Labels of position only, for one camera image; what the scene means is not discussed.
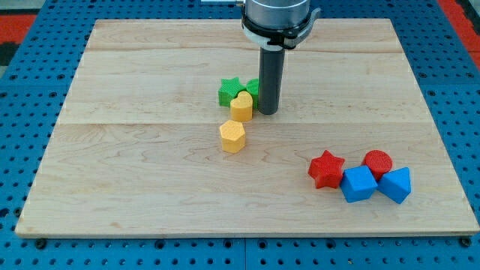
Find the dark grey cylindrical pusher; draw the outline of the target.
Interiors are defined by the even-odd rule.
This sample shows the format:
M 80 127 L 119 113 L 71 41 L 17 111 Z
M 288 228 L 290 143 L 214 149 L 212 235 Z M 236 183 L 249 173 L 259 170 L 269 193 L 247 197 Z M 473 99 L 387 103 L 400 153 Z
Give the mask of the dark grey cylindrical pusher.
M 260 49 L 258 110 L 264 115 L 273 115 L 278 111 L 284 55 L 283 49 L 279 51 Z

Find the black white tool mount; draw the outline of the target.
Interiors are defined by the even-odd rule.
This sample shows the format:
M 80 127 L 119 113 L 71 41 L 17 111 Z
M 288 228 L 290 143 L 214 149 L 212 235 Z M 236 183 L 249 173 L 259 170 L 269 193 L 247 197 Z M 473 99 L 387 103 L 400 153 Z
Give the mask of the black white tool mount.
M 241 24 L 244 35 L 264 50 L 294 50 L 311 33 L 321 11 L 320 7 L 313 9 L 305 19 L 290 28 L 265 28 L 254 23 L 245 12 L 242 14 Z

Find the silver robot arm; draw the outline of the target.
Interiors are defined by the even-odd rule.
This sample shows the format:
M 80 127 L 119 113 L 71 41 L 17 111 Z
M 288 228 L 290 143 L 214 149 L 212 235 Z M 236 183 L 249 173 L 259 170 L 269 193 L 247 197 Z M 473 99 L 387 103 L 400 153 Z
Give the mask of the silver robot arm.
M 311 0 L 201 0 L 202 5 L 235 5 L 241 9 L 244 35 L 259 46 L 257 109 L 278 111 L 284 59 L 311 33 L 322 9 Z

